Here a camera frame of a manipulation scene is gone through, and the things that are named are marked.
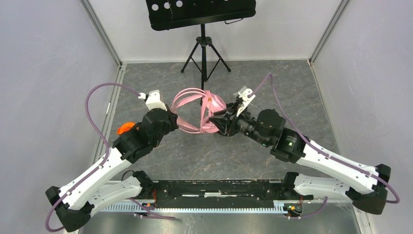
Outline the pink headphones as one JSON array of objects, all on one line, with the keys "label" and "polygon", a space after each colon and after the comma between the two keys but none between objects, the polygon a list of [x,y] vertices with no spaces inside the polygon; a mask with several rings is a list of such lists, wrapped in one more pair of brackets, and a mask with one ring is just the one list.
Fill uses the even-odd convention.
[{"label": "pink headphones", "polygon": [[170,109],[178,115],[177,124],[181,131],[189,134],[213,134],[218,129],[209,118],[225,108],[222,98],[211,91],[186,88],[175,95]]}]

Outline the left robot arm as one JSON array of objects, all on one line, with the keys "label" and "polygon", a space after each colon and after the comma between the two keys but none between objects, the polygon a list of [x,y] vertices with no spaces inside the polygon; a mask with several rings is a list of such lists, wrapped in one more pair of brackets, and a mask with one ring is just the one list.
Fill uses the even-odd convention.
[{"label": "left robot arm", "polygon": [[107,145],[105,154],[79,177],[65,186],[52,186],[46,190],[52,205],[46,218],[46,229],[49,232],[61,230],[49,226],[52,212],[56,213],[63,230],[73,232],[112,204],[137,196],[145,199],[153,195],[153,182],[143,171],[135,172],[112,186],[104,185],[114,175],[148,155],[164,136],[182,125],[178,115],[168,107],[148,111],[141,122],[121,133],[112,146]]}]

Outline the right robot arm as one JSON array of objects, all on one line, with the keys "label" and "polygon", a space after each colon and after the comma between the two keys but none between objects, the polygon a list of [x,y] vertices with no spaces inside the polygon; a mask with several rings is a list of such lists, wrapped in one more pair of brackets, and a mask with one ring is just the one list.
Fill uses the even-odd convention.
[{"label": "right robot arm", "polygon": [[343,198],[364,212],[382,214],[387,204],[385,183],[391,175],[389,166],[361,164],[321,147],[308,137],[301,138],[297,132],[285,128],[285,119],[274,109],[265,109],[254,118],[248,111],[237,115],[236,110],[228,108],[215,113],[209,120],[223,136],[241,133],[270,147],[270,154],[278,160],[310,167],[330,176],[287,173],[281,186],[284,197]]}]

